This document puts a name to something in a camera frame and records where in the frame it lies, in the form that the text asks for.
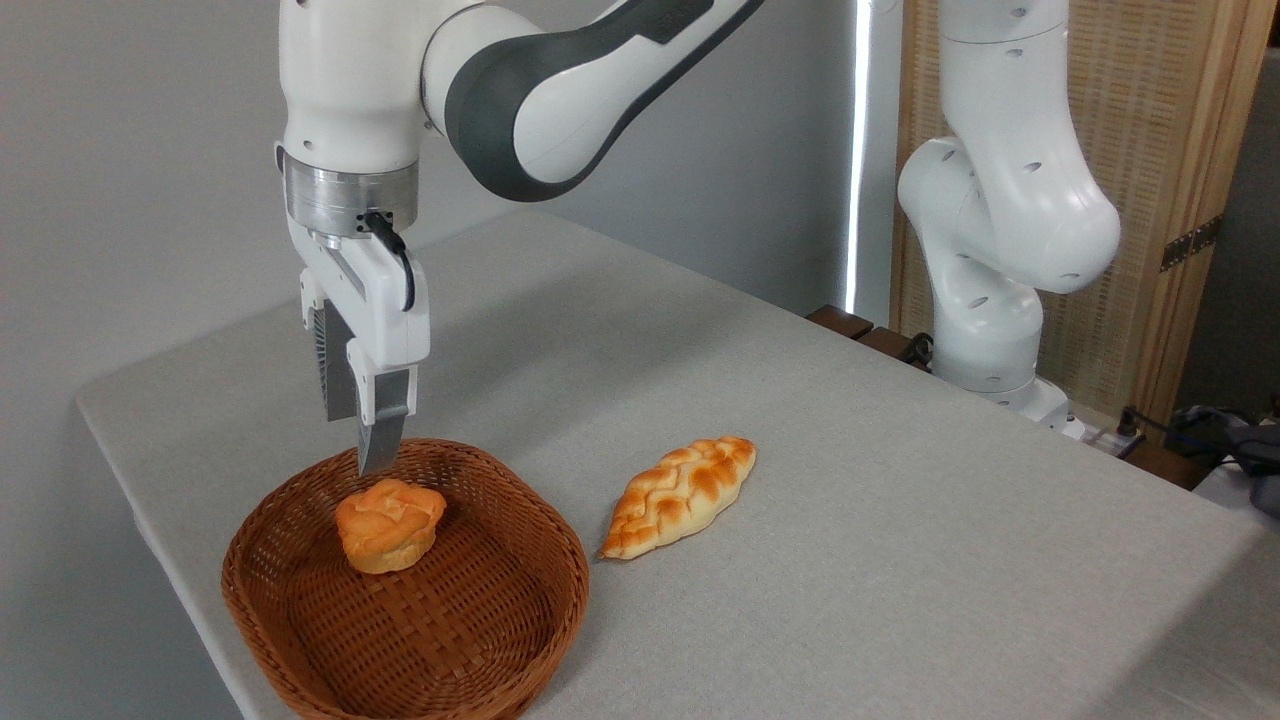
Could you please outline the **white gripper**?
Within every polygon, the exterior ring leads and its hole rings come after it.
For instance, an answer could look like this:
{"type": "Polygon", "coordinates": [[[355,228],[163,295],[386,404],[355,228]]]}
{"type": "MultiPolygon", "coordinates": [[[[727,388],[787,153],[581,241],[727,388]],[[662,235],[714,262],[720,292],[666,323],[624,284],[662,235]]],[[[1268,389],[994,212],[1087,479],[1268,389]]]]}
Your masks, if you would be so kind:
{"type": "Polygon", "coordinates": [[[289,236],[303,260],[300,299],[325,418],[358,415],[358,473],[387,471],[401,450],[404,420],[416,414],[415,364],[430,352],[422,265],[374,234],[340,237],[330,249],[291,219],[289,236]]]}

